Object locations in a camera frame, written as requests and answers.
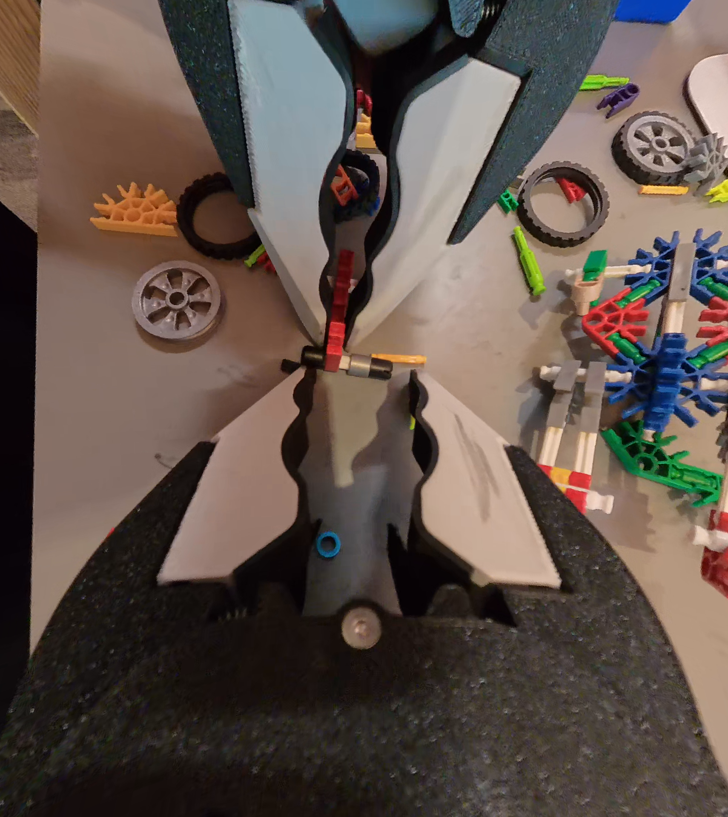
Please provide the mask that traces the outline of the grey spoked wheel hub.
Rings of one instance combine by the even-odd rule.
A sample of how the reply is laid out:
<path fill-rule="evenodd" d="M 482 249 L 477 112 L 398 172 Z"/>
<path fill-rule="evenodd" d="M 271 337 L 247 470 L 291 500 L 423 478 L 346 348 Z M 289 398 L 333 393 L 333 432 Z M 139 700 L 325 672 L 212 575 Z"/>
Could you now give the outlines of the grey spoked wheel hub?
<path fill-rule="evenodd" d="M 218 326 L 223 294 L 205 267 L 172 260 L 155 265 L 140 277 L 131 307 L 137 325 L 152 337 L 188 342 Z"/>

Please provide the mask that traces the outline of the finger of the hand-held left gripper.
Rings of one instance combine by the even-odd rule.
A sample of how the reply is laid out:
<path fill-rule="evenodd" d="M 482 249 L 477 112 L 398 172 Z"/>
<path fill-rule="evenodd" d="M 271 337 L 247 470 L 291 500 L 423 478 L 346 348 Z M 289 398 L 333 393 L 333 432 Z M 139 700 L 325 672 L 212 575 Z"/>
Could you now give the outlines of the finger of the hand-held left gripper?
<path fill-rule="evenodd" d="M 321 342 L 335 228 L 326 180 L 352 124 L 349 67 L 334 26 L 286 3 L 228 4 L 254 207 L 249 216 L 295 311 Z"/>
<path fill-rule="evenodd" d="M 386 192 L 350 296 L 347 342 L 373 331 L 441 259 L 520 84 L 508 70 L 460 56 L 401 99 Z"/>

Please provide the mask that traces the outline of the grey snowflake connector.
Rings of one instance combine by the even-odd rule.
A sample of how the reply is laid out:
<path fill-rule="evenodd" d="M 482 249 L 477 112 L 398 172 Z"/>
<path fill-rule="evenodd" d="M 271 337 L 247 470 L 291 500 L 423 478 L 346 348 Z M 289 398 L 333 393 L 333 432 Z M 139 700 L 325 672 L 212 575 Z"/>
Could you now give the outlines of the grey snowflake connector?
<path fill-rule="evenodd" d="M 723 137 L 712 132 L 694 142 L 684 164 L 683 180 L 696 196 L 719 184 L 728 165 Z"/>

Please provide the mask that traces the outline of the red connector rod assembly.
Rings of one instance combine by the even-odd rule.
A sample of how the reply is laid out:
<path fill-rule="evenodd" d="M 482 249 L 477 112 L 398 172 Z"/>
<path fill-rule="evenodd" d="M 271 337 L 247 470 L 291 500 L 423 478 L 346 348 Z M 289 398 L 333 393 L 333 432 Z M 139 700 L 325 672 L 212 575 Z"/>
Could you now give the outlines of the red connector rod assembly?
<path fill-rule="evenodd" d="M 353 263 L 353 252 L 347 249 L 341 250 L 338 255 L 337 274 L 324 347 L 320 349 L 316 346 L 305 346 L 301 351 L 299 361 L 282 360 L 280 369 L 283 373 L 294 373 L 300 367 L 305 367 L 379 381 L 391 379 L 392 362 L 378 359 L 373 355 L 348 353 L 344 349 Z"/>

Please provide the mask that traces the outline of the black rubber tire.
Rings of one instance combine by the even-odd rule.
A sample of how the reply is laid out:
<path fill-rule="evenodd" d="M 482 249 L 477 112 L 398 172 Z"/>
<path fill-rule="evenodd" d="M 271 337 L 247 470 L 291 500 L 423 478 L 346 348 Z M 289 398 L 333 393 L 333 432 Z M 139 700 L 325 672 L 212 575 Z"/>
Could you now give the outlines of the black rubber tire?
<path fill-rule="evenodd" d="M 356 149 L 347 149 L 338 168 L 344 172 L 337 179 L 346 187 L 337 194 L 334 208 L 335 223 L 359 217 L 372 217 L 380 204 L 380 172 L 376 162 Z"/>
<path fill-rule="evenodd" d="M 177 226 L 188 244 L 201 255 L 214 260 L 245 259 L 263 242 L 256 231 L 232 243 L 216 243 L 201 237 L 194 226 L 195 212 L 203 201 L 222 192 L 234 192 L 232 182 L 224 172 L 216 172 L 194 180 L 182 193 L 177 205 Z"/>
<path fill-rule="evenodd" d="M 548 226 L 540 219 L 532 204 L 533 189 L 544 180 L 565 179 L 579 186 L 587 194 L 593 208 L 593 217 L 581 229 L 564 232 Z M 535 169 L 523 182 L 518 195 L 517 217 L 522 227 L 535 240 L 552 248 L 572 249 L 595 235 L 608 218 L 610 199 L 602 181 L 590 170 L 576 163 L 547 163 Z"/>

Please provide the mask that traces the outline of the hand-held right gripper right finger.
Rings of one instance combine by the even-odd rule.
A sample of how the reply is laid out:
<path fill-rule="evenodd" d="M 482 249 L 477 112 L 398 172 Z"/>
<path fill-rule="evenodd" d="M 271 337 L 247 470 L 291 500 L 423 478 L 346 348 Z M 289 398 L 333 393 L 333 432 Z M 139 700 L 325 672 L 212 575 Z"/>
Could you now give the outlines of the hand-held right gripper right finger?
<path fill-rule="evenodd" d="M 421 465 L 413 521 L 478 587 L 559 589 L 561 577 L 506 452 L 507 441 L 429 373 L 410 375 Z"/>

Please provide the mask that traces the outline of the grey wheel with black tire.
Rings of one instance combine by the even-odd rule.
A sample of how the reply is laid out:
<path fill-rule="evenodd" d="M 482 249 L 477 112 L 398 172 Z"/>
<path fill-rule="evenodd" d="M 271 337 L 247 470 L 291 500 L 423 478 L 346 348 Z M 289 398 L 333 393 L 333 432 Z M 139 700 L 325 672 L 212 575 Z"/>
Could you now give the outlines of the grey wheel with black tire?
<path fill-rule="evenodd" d="M 678 118 L 662 111 L 630 117 L 613 138 L 612 155 L 624 174 L 640 185 L 675 186 L 696 139 Z"/>

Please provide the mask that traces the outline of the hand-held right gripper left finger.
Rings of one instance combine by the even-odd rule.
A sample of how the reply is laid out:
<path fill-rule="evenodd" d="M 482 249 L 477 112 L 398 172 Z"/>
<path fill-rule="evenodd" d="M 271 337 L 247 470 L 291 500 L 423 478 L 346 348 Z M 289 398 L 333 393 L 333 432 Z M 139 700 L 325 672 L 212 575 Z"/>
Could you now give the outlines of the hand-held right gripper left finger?
<path fill-rule="evenodd" d="M 294 554 L 292 540 L 310 521 L 298 468 L 316 381 L 315 370 L 298 369 L 216 434 L 159 585 L 250 582 L 277 549 Z"/>

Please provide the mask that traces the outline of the purple clip connector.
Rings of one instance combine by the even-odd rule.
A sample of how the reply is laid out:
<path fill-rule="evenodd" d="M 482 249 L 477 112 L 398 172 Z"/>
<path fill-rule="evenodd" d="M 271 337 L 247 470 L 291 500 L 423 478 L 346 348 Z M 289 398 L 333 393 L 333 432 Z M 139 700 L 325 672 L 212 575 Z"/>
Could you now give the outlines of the purple clip connector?
<path fill-rule="evenodd" d="M 612 89 L 596 105 L 597 110 L 605 110 L 605 118 L 614 117 L 631 106 L 640 94 L 640 87 L 636 83 L 627 83 Z"/>

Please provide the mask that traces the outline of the blue plastic bin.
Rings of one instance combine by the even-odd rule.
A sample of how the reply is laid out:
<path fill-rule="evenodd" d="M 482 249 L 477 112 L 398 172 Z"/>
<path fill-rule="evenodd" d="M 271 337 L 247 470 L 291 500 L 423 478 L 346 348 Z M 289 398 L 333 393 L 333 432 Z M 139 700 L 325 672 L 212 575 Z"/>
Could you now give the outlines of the blue plastic bin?
<path fill-rule="evenodd" d="M 617 4 L 613 19 L 617 22 L 669 25 L 688 7 L 691 1 L 626 1 Z"/>

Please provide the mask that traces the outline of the multicolour construction toy model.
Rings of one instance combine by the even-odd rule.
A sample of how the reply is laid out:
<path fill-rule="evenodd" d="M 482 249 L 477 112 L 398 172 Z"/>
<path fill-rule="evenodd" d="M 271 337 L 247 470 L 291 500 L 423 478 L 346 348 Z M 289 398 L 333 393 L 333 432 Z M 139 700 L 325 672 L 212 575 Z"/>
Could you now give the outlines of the multicolour construction toy model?
<path fill-rule="evenodd" d="M 553 399 L 537 464 L 581 513 L 602 438 L 632 475 L 713 505 L 695 526 L 702 579 L 728 599 L 728 244 L 657 238 L 628 264 L 591 252 L 567 271 L 584 334 L 609 358 L 544 366 Z"/>

